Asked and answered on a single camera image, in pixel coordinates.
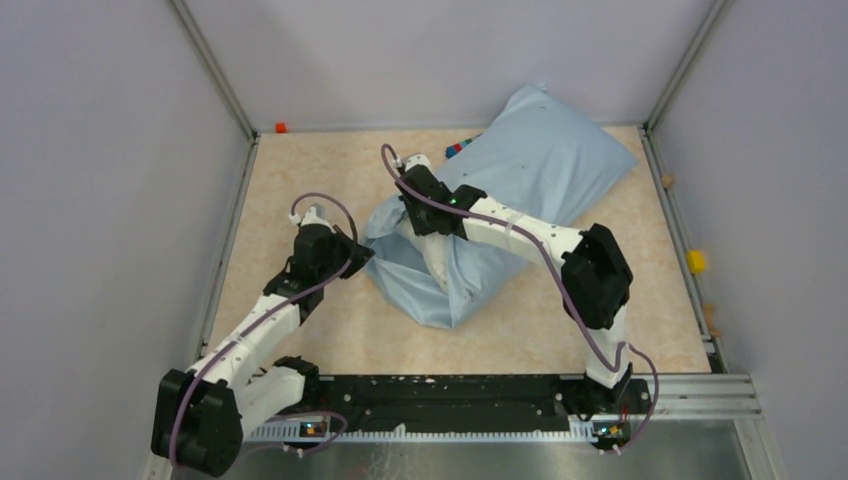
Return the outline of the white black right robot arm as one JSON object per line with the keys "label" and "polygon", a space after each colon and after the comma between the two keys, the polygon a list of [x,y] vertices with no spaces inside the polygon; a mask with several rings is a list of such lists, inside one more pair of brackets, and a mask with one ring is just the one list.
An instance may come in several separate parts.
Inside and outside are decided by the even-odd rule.
{"label": "white black right robot arm", "polygon": [[632,369],[624,336],[633,273],[607,227],[558,226],[511,209],[478,188],[450,190],[423,164],[393,175],[413,233],[430,244],[443,243],[450,287],[493,273],[497,260],[510,270],[529,262],[546,268],[590,349],[589,404],[612,412],[626,400]]}

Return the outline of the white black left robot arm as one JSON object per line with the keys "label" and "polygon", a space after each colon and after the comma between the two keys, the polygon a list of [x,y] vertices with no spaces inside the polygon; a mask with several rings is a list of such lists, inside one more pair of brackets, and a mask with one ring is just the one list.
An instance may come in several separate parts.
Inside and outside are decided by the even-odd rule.
{"label": "white black left robot arm", "polygon": [[339,227],[302,223],[292,255],[264,287],[245,319],[206,357],[160,380],[152,454],[212,477],[235,463],[243,442],[291,407],[308,413],[319,404],[315,365],[286,357],[260,370],[272,351],[305,323],[325,287],[358,273],[374,256]]}

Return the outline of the white pillow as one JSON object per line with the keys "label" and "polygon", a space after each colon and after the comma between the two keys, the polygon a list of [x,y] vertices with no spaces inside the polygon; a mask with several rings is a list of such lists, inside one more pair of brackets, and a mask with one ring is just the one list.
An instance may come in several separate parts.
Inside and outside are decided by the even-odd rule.
{"label": "white pillow", "polygon": [[439,233],[417,235],[407,217],[397,224],[395,232],[401,240],[403,262],[428,274],[448,294],[448,237]]}

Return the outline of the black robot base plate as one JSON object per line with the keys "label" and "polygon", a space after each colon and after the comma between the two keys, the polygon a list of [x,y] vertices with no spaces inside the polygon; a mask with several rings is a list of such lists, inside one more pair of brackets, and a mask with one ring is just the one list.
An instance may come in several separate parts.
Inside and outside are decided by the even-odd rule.
{"label": "black robot base plate", "polygon": [[607,416],[627,421],[648,412],[646,381],[625,379],[611,391],[571,375],[337,375],[307,381],[283,414],[338,414],[350,434],[569,433]]}

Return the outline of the light blue pillowcase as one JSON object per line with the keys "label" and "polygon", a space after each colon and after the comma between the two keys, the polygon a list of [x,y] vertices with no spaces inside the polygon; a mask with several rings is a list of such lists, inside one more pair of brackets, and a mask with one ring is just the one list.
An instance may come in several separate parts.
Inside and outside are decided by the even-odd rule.
{"label": "light blue pillowcase", "polygon": [[[526,85],[484,133],[434,174],[451,190],[470,185],[523,214],[568,226],[636,165],[633,155],[587,116]],[[388,303],[421,325],[459,326],[528,264],[510,270],[497,260],[493,273],[461,280],[445,294],[428,274],[403,262],[395,230],[404,217],[397,196],[375,209],[363,239],[375,255],[365,271]]]}

